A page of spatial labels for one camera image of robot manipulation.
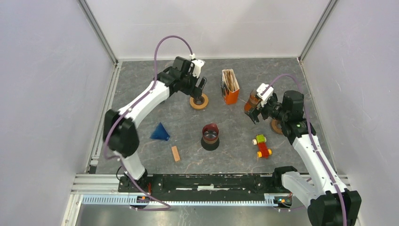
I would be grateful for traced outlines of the light wooden ring holder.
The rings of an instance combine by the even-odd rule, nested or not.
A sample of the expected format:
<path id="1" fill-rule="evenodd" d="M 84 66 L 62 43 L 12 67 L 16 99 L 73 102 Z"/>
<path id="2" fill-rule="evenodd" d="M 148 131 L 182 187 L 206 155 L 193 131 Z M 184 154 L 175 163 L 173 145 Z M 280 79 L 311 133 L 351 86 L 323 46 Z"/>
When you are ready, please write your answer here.
<path id="1" fill-rule="evenodd" d="M 202 93 L 202 95 L 198 98 L 191 97 L 189 102 L 193 109 L 202 110 L 207 107 L 209 99 L 205 93 Z"/>

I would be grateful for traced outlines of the orange glass carafe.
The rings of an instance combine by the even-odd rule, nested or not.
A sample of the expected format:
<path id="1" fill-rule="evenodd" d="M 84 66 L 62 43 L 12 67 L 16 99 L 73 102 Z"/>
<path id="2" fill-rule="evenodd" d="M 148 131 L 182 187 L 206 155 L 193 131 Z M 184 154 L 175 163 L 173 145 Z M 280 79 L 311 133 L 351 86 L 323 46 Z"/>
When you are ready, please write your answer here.
<path id="1" fill-rule="evenodd" d="M 244 106 L 244 112 L 249 112 L 251 109 L 255 109 L 257 107 L 257 105 L 259 104 L 261 100 L 259 99 L 259 97 L 257 96 L 257 91 L 256 89 L 253 89 L 250 92 L 248 101 L 246 102 L 245 106 Z"/>

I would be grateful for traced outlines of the blue plastic coffee dripper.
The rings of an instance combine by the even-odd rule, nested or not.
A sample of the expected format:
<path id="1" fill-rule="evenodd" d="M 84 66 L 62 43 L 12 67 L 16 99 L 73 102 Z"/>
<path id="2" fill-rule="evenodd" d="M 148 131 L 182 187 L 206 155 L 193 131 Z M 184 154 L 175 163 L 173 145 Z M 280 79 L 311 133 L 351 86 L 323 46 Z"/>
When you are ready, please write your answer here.
<path id="1" fill-rule="evenodd" d="M 155 130 L 152 132 L 150 139 L 168 141 L 170 139 L 170 135 L 166 131 L 163 124 L 160 122 Z"/>

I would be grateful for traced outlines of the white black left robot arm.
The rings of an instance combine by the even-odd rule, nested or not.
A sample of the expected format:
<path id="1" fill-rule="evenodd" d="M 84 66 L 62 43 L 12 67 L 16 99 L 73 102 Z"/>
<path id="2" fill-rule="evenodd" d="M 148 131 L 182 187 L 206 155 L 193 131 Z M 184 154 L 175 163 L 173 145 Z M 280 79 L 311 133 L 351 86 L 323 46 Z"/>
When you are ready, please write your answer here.
<path id="1" fill-rule="evenodd" d="M 205 61 L 191 57 L 176 57 L 173 64 L 157 73 L 150 85 L 133 101 L 119 110 L 109 109 L 104 118 L 104 145 L 113 151 L 126 175 L 130 186 L 137 192 L 148 186 L 146 168 L 136 152 L 140 141 L 137 129 L 143 119 L 159 104 L 176 92 L 192 98 L 202 95 L 207 82 L 200 73 Z"/>

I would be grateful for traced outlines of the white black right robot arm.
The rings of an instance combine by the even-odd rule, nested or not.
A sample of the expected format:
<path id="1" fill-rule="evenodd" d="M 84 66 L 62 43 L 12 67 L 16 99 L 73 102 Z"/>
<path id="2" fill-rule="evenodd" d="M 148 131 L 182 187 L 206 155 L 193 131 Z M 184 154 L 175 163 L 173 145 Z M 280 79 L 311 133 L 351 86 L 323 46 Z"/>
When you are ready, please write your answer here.
<path id="1" fill-rule="evenodd" d="M 313 226 L 354 226 L 361 206 L 358 191 L 351 191 L 335 173 L 319 144 L 315 129 L 304 107 L 304 95 L 286 91 L 278 102 L 272 90 L 252 90 L 244 107 L 253 123 L 272 118 L 281 124 L 283 135 L 300 155 L 311 181 L 301 177 L 292 166 L 274 170 L 272 187 L 277 192 L 289 190 L 307 209 Z"/>

